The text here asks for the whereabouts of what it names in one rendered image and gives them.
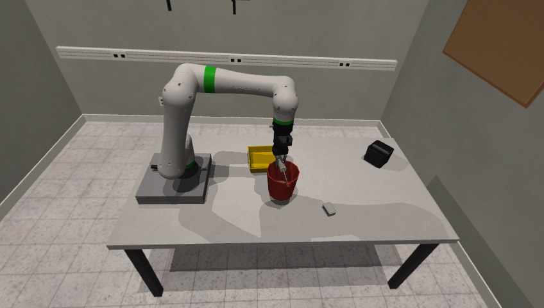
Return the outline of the red bucket with grey handle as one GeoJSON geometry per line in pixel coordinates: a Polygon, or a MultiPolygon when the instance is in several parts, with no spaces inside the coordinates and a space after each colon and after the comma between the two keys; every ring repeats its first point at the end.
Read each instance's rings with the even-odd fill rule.
{"type": "Polygon", "coordinates": [[[275,200],[288,200],[293,194],[300,171],[290,161],[284,164],[281,155],[278,155],[278,167],[275,162],[269,164],[267,168],[269,195],[275,200]]]}

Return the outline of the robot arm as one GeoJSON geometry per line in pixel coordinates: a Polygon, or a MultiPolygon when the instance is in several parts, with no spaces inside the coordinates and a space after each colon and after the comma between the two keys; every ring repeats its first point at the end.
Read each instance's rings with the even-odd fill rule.
{"type": "Polygon", "coordinates": [[[273,98],[273,120],[289,125],[298,108],[296,85],[288,76],[238,73],[198,64],[179,65],[162,91],[164,134],[158,165],[168,179],[190,178],[198,172],[191,136],[187,133],[196,93],[253,94],[273,98]]]}

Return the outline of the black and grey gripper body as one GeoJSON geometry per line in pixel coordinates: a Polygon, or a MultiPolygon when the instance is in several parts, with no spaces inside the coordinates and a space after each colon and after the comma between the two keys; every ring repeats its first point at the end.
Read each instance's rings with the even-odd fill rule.
{"type": "Polygon", "coordinates": [[[273,128],[274,131],[274,145],[272,147],[272,152],[274,156],[288,154],[288,146],[292,146],[293,142],[293,138],[290,135],[293,130],[293,125],[294,123],[289,125],[281,125],[277,124],[273,120],[272,125],[269,126],[270,128],[273,128]]]}

